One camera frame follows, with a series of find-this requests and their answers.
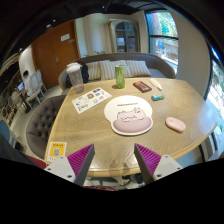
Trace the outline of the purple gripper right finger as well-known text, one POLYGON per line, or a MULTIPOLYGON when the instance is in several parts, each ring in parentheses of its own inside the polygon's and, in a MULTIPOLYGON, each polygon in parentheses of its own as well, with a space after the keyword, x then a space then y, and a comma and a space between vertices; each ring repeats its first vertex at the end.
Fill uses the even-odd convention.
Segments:
POLYGON ((145 184, 152 183, 182 169, 182 166, 171 156, 159 155, 139 144, 135 144, 134 154, 145 184))

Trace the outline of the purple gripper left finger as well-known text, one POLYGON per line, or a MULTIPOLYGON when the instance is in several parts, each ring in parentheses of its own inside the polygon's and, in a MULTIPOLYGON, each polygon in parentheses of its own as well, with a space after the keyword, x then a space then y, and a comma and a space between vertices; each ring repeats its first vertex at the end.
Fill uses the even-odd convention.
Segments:
POLYGON ((45 171, 75 183, 78 186, 82 186, 94 155, 94 145, 91 144, 68 157, 59 156, 45 168, 45 171))

